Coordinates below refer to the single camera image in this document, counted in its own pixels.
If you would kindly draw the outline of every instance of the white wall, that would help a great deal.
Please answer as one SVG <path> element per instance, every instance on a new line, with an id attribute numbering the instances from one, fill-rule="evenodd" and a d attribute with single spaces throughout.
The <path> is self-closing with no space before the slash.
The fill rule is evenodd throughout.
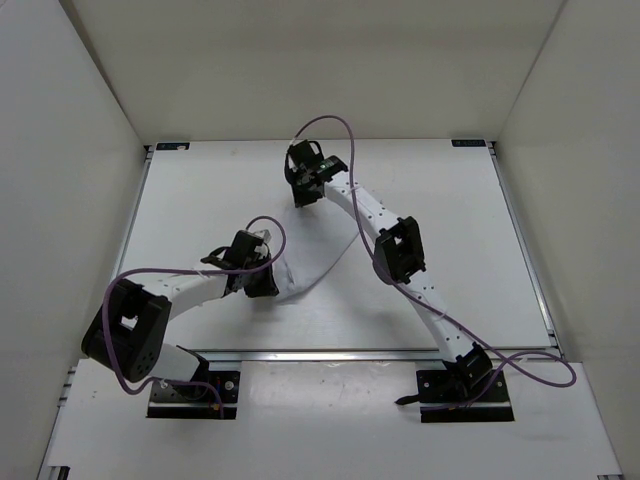
<path id="1" fill-rule="evenodd" d="M 0 66 L 0 478 L 23 480 L 38 472 L 144 151 L 55 0 L 0 7 Z"/>
<path id="2" fill-rule="evenodd" d="M 640 478 L 639 18 L 634 0 L 569 0 L 499 139 L 561 340 L 627 478 Z"/>
<path id="3" fill-rule="evenodd" d="M 69 2 L 152 143 L 289 139 L 328 112 L 359 138 L 495 139 L 562 0 Z"/>

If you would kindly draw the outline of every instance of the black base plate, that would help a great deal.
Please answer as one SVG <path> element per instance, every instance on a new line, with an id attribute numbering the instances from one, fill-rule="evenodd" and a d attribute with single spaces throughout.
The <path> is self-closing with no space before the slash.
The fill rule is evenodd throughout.
<path id="1" fill-rule="evenodd" d="M 457 392 L 439 388 L 449 380 L 449 372 L 446 370 L 419 370 L 416 372 L 416 376 L 418 394 L 422 404 L 420 407 L 422 423 L 513 422 L 515 420 L 503 372 L 500 372 L 489 390 L 473 405 L 435 411 L 429 411 L 429 406 L 460 402 Z M 478 395 L 484 385 L 478 385 L 471 392 L 471 398 Z"/>
<path id="2" fill-rule="evenodd" d="M 233 388 L 227 390 L 227 382 L 233 383 Z M 224 419 L 234 420 L 237 407 L 227 406 L 236 404 L 240 390 L 240 372 L 213 371 L 209 372 L 209 383 L 214 387 L 219 385 L 220 398 L 224 404 Z M 198 399 L 180 395 L 171 386 L 162 388 L 154 383 L 149 395 L 147 418 L 195 418 L 220 420 L 220 409 L 215 404 L 214 395 L 208 391 Z"/>

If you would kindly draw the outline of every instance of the folded cloth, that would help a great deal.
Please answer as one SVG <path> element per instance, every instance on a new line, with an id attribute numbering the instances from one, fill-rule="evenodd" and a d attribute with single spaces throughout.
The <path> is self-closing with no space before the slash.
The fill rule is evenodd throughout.
<path id="1" fill-rule="evenodd" d="M 287 246 L 273 264 L 280 290 L 276 302 L 303 292 L 340 260 L 358 235 L 355 220 L 335 203 L 320 200 L 304 208 L 292 204 L 277 217 L 287 234 Z"/>

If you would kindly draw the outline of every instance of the purple cable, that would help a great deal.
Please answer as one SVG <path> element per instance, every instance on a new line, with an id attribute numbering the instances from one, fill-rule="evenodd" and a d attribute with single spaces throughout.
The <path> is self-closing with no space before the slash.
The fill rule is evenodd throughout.
<path id="1" fill-rule="evenodd" d="M 316 122 L 318 122 L 320 120 L 325 120 L 325 119 L 333 119 L 333 120 L 339 121 L 346 128 L 347 133 L 349 134 L 349 143 L 350 143 L 350 146 L 351 146 L 351 154 L 350 154 L 350 159 L 349 159 L 349 183 L 351 185 L 355 185 L 354 173 L 353 173 L 353 169 L 354 169 L 354 165 L 355 165 L 355 158 L 356 158 L 355 137 L 353 135 L 353 131 L 351 130 L 351 126 L 342 117 L 339 117 L 338 115 L 321 115 L 321 116 L 316 117 L 316 118 L 314 118 L 312 120 L 309 120 L 307 123 L 305 123 L 298 130 L 298 133 L 296 133 L 296 135 L 294 137 L 294 141 L 297 140 L 297 138 L 302 134 L 302 132 L 304 132 L 308 127 L 310 127 L 311 125 L 313 125 L 314 123 L 316 123 Z M 382 268 L 382 266 L 380 265 L 380 263 L 376 259 L 375 255 L 373 253 L 373 250 L 371 250 L 371 246 L 369 245 L 369 242 L 367 241 L 367 237 L 366 237 L 366 234 L 364 232 L 364 228 L 362 226 L 362 219 L 360 218 L 360 212 L 358 211 L 358 207 L 357 207 L 358 199 L 357 199 L 357 196 L 356 196 L 356 190 L 355 189 L 351 189 L 351 200 L 353 202 L 353 207 L 354 207 L 354 213 L 355 213 L 354 217 L 355 217 L 355 220 L 356 220 L 356 224 L 358 225 L 358 233 L 360 234 L 360 239 L 362 240 L 364 248 L 367 251 L 367 253 L 369 254 L 369 257 L 371 257 L 371 260 L 373 261 L 375 266 L 377 267 L 377 270 L 384 274 L 384 269 Z M 431 305 L 429 305 L 429 304 L 427 304 L 425 302 L 422 302 L 422 301 L 418 300 L 417 298 L 415 298 L 410 293 L 405 292 L 400 287 L 400 285 L 398 285 L 398 283 L 396 281 L 394 281 L 392 278 L 390 278 L 389 276 L 387 276 L 387 280 L 389 280 L 391 285 L 396 290 L 398 290 L 402 295 L 404 295 L 407 299 L 409 299 L 410 301 L 416 303 L 417 305 L 420 305 L 421 307 L 426 308 L 427 310 L 429 310 L 430 312 L 434 313 L 435 315 L 441 316 L 442 318 L 447 320 L 449 323 L 451 323 L 453 326 L 459 328 L 467 336 L 471 337 L 473 340 L 475 340 L 480 345 L 482 345 L 482 347 L 484 347 L 486 350 L 489 350 L 490 352 L 492 352 L 493 354 L 495 354 L 498 358 L 500 358 L 502 360 L 502 363 L 495 369 L 493 375 L 490 377 L 490 381 L 488 381 L 486 383 L 485 388 L 483 389 L 481 394 L 478 395 L 476 398 L 474 398 L 473 400 L 467 401 L 467 402 L 463 402 L 463 403 L 451 404 L 451 405 L 447 405 L 447 406 L 432 407 L 430 410 L 444 410 L 444 409 L 449 409 L 449 408 L 455 408 L 455 407 L 462 407 L 462 406 L 470 405 L 471 403 L 475 402 L 478 398 L 480 398 L 482 395 L 484 395 L 484 393 L 491 387 L 491 385 L 493 384 L 493 382 L 497 378 L 498 374 L 507 365 L 510 365 L 511 367 L 515 368 L 517 371 L 522 373 L 523 375 L 526 375 L 527 377 L 531 378 L 532 380 L 535 380 L 536 382 L 539 382 L 539 383 L 541 383 L 543 385 L 547 385 L 547 386 L 550 386 L 550 387 L 568 388 L 568 387 L 571 387 L 571 386 L 575 385 L 575 383 L 577 382 L 578 375 L 576 374 L 576 371 L 573 369 L 573 367 L 566 360 L 564 360 L 563 358 L 559 357 L 558 355 L 553 355 L 552 353 L 548 353 L 548 352 L 544 352 L 544 351 L 529 350 L 529 351 L 518 352 L 518 353 L 515 353 L 515 354 L 507 357 L 502 352 L 500 352 L 496 348 L 494 348 L 491 345 L 489 345 L 487 342 L 482 340 L 475 333 L 473 333 L 471 330 L 469 330 L 467 327 L 462 325 L 460 322 L 458 322 L 457 320 L 455 320 L 451 316 L 447 315 L 444 312 L 441 312 L 440 310 L 432 307 Z M 516 358 L 523 357 L 523 356 L 526 356 L 526 355 L 541 355 L 541 356 L 544 356 L 544 357 L 549 357 L 549 358 L 551 358 L 551 359 L 553 359 L 553 360 L 555 360 L 557 362 L 560 362 L 562 365 L 567 367 L 567 370 L 569 370 L 569 372 L 571 373 L 571 380 L 569 380 L 566 383 L 552 382 L 550 380 L 546 380 L 546 379 L 544 379 L 542 377 L 534 375 L 531 372 L 528 372 L 527 370 L 523 369 L 520 365 L 518 365 L 517 363 L 514 362 L 514 360 Z"/>
<path id="2" fill-rule="evenodd" d="M 133 270 L 128 270 L 126 272 L 119 274 L 116 278 L 112 280 L 112 282 L 109 284 L 106 291 L 104 292 L 104 298 L 102 300 L 102 329 L 104 330 L 104 340 L 105 340 L 105 345 L 107 347 L 107 355 L 109 356 L 109 363 L 111 363 L 113 372 L 116 374 L 118 383 L 126 393 L 128 393 L 129 395 L 137 395 L 140 392 L 142 392 L 142 390 L 144 390 L 144 388 L 150 383 L 161 381 L 161 380 L 164 380 L 166 383 L 170 385 L 208 388 L 213 392 L 214 396 L 216 397 L 216 402 L 220 406 L 220 417 L 224 418 L 223 406 L 222 406 L 222 400 L 220 398 L 220 394 L 212 385 L 209 385 L 208 383 L 184 382 L 180 380 L 170 380 L 170 379 L 161 379 L 158 377 L 149 377 L 145 381 L 143 381 L 138 388 L 131 388 L 127 384 L 127 380 L 124 378 L 124 375 L 122 374 L 122 369 L 120 368 L 120 364 L 118 363 L 116 352 L 113 347 L 113 339 L 111 337 L 111 329 L 109 325 L 109 300 L 111 298 L 113 289 L 115 288 L 115 286 L 120 280 L 126 277 L 129 277 L 131 275 L 136 275 L 138 273 L 166 273 L 166 274 L 173 274 L 173 275 L 198 275 L 198 276 L 200 275 L 204 275 L 204 276 L 246 275 L 246 274 L 258 273 L 264 270 L 265 268 L 270 267 L 271 265 L 273 265 L 273 263 L 276 260 L 278 260 L 278 258 L 280 258 L 280 256 L 284 252 L 285 246 L 287 245 L 287 236 L 285 234 L 284 227 L 282 226 L 282 224 L 278 222 L 275 218 L 269 217 L 267 215 L 260 215 L 254 218 L 246 226 L 246 229 L 249 229 L 258 220 L 269 220 L 270 222 L 273 222 L 278 227 L 278 229 L 280 230 L 280 233 L 282 234 L 282 245 L 280 246 L 280 250 L 278 250 L 278 253 L 276 253 L 273 258 L 271 258 L 265 264 L 260 265 L 259 267 L 249 268 L 244 270 L 203 270 L 203 271 L 182 270 L 182 269 L 175 269 L 175 268 L 134 268 Z"/>

